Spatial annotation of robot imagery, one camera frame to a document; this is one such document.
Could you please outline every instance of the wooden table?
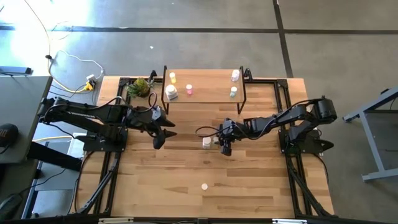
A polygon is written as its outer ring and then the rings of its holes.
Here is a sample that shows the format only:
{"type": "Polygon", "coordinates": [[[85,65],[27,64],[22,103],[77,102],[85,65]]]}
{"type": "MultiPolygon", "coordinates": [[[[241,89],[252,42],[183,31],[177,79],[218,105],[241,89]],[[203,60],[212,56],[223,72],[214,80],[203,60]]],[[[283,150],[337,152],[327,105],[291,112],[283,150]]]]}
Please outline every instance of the wooden table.
{"type": "MultiPolygon", "coordinates": [[[[104,77],[99,105],[116,96],[119,78],[104,77]]],[[[303,79],[288,79],[288,84],[292,104],[307,99],[303,79]]],[[[155,91],[161,94],[161,86],[156,85],[155,91]]],[[[168,119],[176,124],[170,130],[178,134],[168,138],[160,150],[152,148],[148,134],[129,130],[111,215],[294,217],[285,157],[279,152],[276,129],[257,141],[244,139],[233,143],[231,157],[222,155],[219,149],[202,149],[201,138],[195,136],[196,128],[217,127],[225,117],[241,122],[243,118],[277,112],[273,86],[247,84],[246,91],[248,98],[241,115],[236,114],[235,105],[173,105],[168,119]],[[208,190],[202,190],[202,184],[207,184],[208,190]]],[[[147,106],[147,99],[132,99],[131,104],[147,106]]],[[[83,169],[78,188],[80,206],[97,188],[103,156],[103,152],[94,153],[83,169]]],[[[302,157],[309,189],[323,207],[333,213],[322,163],[310,154],[302,157]]],[[[104,192],[102,205],[106,204],[108,189],[104,192]]],[[[302,194],[298,194],[304,211],[302,194]]]]}
{"type": "Polygon", "coordinates": [[[175,73],[177,82],[172,84],[177,89],[178,98],[169,100],[163,91],[163,101],[168,114],[169,104],[172,103],[214,103],[237,104],[238,114],[246,101],[246,92],[243,85],[243,71],[238,81],[232,82],[233,69],[169,69],[165,71],[164,87],[171,85],[169,74],[175,73]],[[186,86],[192,85],[193,94],[188,95],[186,86]],[[230,97],[231,88],[235,86],[238,91],[235,97],[230,97]]]}

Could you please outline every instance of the white ball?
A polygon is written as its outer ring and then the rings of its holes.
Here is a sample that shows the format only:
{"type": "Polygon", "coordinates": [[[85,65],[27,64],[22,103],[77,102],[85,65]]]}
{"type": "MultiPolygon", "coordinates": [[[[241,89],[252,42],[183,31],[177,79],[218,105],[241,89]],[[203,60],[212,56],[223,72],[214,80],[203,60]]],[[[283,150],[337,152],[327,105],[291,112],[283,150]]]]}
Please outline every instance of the white ball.
{"type": "Polygon", "coordinates": [[[202,185],[201,185],[201,188],[202,188],[203,190],[207,190],[208,186],[207,186],[207,184],[202,184],[202,185]]]}

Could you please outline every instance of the green plant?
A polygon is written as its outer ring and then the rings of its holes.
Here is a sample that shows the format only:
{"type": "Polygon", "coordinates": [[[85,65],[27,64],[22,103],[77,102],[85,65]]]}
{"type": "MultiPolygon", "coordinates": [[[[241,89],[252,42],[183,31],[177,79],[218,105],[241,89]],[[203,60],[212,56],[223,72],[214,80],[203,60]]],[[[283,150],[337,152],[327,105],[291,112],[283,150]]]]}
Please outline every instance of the green plant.
{"type": "Polygon", "coordinates": [[[127,93],[129,96],[135,98],[148,96],[150,89],[154,86],[154,81],[151,80],[149,83],[143,78],[137,78],[137,80],[132,84],[127,86],[127,93]]]}

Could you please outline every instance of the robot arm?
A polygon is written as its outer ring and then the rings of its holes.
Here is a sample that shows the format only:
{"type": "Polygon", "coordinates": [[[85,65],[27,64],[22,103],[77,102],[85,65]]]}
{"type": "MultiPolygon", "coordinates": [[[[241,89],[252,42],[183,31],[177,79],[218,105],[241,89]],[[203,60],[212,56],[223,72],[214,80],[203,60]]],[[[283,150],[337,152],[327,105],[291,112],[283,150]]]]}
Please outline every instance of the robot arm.
{"type": "Polygon", "coordinates": [[[217,136],[221,145],[221,153],[230,156],[231,143],[235,140],[240,141],[245,138],[256,140],[269,133],[273,128],[294,121],[302,121],[298,126],[291,126],[289,129],[289,141],[300,141],[304,140],[307,133],[319,124],[330,124],[336,118],[333,102],[322,97],[298,102],[287,110],[270,117],[244,119],[243,124],[226,118],[220,125],[217,136]],[[312,105],[312,110],[308,112],[307,107],[310,105],[312,105]]]}
{"type": "Polygon", "coordinates": [[[116,99],[112,99],[103,106],[93,106],[59,97],[44,98],[38,112],[39,121],[45,124],[64,121],[83,128],[91,133],[77,137],[84,143],[95,141],[98,144],[118,145],[127,138],[127,128],[131,128],[141,132],[146,131],[154,138],[154,148],[160,149],[167,137],[176,135],[174,132],[161,128],[175,126],[167,120],[165,111],[161,107],[137,106],[133,108],[130,105],[110,105],[116,99]]]}

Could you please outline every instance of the concrete floor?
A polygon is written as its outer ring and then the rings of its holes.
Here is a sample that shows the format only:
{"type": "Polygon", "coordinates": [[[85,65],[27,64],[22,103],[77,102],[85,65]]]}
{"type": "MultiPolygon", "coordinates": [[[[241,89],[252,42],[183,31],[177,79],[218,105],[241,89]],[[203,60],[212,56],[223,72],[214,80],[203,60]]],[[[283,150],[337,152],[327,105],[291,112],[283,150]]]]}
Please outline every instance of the concrete floor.
{"type": "MultiPolygon", "coordinates": [[[[279,4],[286,29],[398,29],[398,1],[279,0],[279,4]]],[[[48,27],[69,21],[64,25],[277,28],[272,0],[49,1],[45,5],[35,9],[48,27]]],[[[32,67],[35,75],[45,75],[47,43],[42,30],[28,8],[21,5],[15,14],[11,13],[13,7],[16,3],[9,3],[8,8],[6,4],[0,12],[0,21],[33,27],[0,30],[0,64],[25,65],[32,67]]],[[[255,77],[286,77],[278,34],[73,32],[57,40],[61,36],[59,32],[52,34],[53,55],[57,49],[63,49],[96,60],[105,68],[106,75],[147,75],[153,69],[160,73],[166,64],[175,68],[244,65],[251,68],[255,77]]],[[[339,117],[398,84],[398,35],[289,34],[286,39],[294,77],[305,79],[310,98],[321,95],[331,98],[339,117]]],[[[81,63],[61,52],[56,60],[52,73],[70,88],[80,86],[87,75],[100,73],[95,65],[81,63]]],[[[75,95],[72,99],[90,103],[91,95],[75,95]]],[[[63,127],[81,132],[67,124],[63,127]]],[[[335,143],[324,159],[336,214],[397,222],[398,177],[366,184],[362,181],[361,174],[376,171],[376,165],[361,123],[345,124],[339,119],[320,129],[324,139],[335,143]]],[[[35,138],[59,134],[56,129],[39,125],[35,138]]],[[[68,197],[52,193],[43,195],[41,200],[54,201],[53,197],[69,202],[68,197]]],[[[35,211],[46,215],[62,213],[48,212],[40,206],[35,211]]]]}

